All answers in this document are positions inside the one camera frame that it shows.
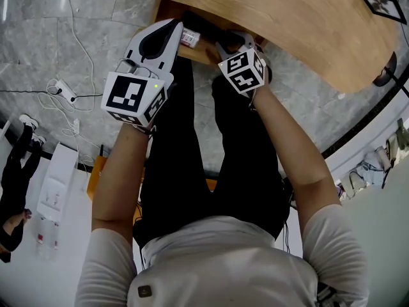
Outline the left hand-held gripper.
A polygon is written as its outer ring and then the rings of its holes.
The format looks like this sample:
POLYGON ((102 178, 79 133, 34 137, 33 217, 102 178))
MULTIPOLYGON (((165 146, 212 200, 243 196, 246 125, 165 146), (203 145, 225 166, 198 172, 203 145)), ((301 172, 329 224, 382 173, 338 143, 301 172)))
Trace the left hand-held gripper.
POLYGON ((134 35, 125 51, 126 58, 108 73, 101 109, 119 122, 150 127, 168 99, 174 81, 171 69, 182 33, 179 19, 166 19, 134 35))

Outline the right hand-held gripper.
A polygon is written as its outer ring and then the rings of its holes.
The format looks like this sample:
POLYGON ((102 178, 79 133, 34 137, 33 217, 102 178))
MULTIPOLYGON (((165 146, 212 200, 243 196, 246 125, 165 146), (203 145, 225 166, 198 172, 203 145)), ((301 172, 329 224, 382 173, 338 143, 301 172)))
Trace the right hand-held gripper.
POLYGON ((227 31, 228 48, 243 50, 235 54, 215 43, 217 52, 222 60, 218 66, 223 76, 239 93, 253 92, 264 84, 270 84, 272 70, 270 62, 260 46, 255 46, 254 37, 245 31, 227 31))

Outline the small white bottle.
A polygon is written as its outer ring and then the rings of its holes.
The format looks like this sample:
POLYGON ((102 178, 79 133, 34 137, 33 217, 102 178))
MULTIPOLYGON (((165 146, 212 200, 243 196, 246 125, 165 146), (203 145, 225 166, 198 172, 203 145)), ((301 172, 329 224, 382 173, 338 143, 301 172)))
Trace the small white bottle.
POLYGON ((195 49, 200 40, 201 34, 193 30, 183 28, 180 43, 191 49, 195 49))

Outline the person's left forearm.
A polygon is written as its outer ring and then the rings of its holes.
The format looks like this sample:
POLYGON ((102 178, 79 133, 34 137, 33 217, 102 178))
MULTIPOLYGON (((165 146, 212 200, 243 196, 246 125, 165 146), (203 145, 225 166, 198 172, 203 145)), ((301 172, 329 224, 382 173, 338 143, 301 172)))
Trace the person's left forearm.
POLYGON ((93 197, 93 230, 132 234, 147 147, 147 135, 130 124, 122 125, 93 197))

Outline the person's right forearm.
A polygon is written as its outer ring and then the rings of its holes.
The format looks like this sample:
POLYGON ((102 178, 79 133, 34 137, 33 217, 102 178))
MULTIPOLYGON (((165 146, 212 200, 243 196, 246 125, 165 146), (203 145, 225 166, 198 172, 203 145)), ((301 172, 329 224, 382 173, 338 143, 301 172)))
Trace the person's right forearm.
POLYGON ((302 232, 317 211, 340 204, 332 175, 320 151, 268 86, 256 90, 253 104, 293 187, 302 232))

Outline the wooden coffee table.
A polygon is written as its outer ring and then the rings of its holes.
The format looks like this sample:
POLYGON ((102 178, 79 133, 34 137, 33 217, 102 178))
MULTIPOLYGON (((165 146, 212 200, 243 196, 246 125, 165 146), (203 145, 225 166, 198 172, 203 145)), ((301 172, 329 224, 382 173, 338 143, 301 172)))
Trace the wooden coffee table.
POLYGON ((276 44, 341 93, 368 87, 399 41, 397 24, 363 0, 172 0, 276 44))

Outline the black standing fan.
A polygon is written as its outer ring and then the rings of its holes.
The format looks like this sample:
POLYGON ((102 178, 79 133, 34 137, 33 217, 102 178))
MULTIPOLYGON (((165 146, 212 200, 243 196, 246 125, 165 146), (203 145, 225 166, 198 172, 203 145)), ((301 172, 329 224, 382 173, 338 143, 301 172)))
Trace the black standing fan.
POLYGON ((392 56, 390 57, 388 63, 384 66, 383 70, 381 71, 380 75, 378 75, 373 84, 377 87, 385 86, 391 79, 395 82, 396 86, 402 90, 405 95, 409 98, 409 91, 405 88, 403 82, 395 76, 395 71, 397 67, 397 56, 396 53, 393 52, 392 56))

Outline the white cardboard box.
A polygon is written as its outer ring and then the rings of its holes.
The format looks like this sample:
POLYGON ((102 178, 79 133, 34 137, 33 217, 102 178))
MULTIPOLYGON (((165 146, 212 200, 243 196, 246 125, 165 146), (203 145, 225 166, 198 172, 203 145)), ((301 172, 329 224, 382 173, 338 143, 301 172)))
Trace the white cardboard box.
POLYGON ((77 165, 78 151, 58 143, 41 187, 37 212, 49 221, 60 223, 69 185, 77 165))

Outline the beige tote bag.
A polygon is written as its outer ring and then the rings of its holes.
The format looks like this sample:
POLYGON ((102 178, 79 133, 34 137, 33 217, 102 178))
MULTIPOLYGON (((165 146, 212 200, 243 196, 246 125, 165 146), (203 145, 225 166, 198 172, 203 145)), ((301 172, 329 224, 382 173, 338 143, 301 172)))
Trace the beige tote bag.
POLYGON ((347 197, 353 198, 357 192, 367 187, 367 182, 356 171, 350 171, 341 179, 347 197))

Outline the pale blue bag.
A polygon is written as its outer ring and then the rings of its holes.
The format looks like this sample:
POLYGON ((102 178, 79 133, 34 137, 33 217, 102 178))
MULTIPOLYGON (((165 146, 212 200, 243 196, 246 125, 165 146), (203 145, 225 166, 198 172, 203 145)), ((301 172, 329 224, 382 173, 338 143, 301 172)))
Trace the pale blue bag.
POLYGON ((364 159, 357 165, 356 171, 370 185, 381 187, 390 168, 390 160, 385 150, 380 147, 365 154, 364 159))

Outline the person's white shirt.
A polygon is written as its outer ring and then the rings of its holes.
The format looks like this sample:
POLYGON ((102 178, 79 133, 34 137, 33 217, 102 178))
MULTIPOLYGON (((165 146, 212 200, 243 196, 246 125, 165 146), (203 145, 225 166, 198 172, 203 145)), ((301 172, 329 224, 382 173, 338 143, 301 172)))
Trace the person's white shirt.
POLYGON ((209 217, 143 247, 108 229, 91 232, 75 307, 366 307, 364 252, 340 205, 323 207, 302 235, 302 257, 260 227, 209 217))

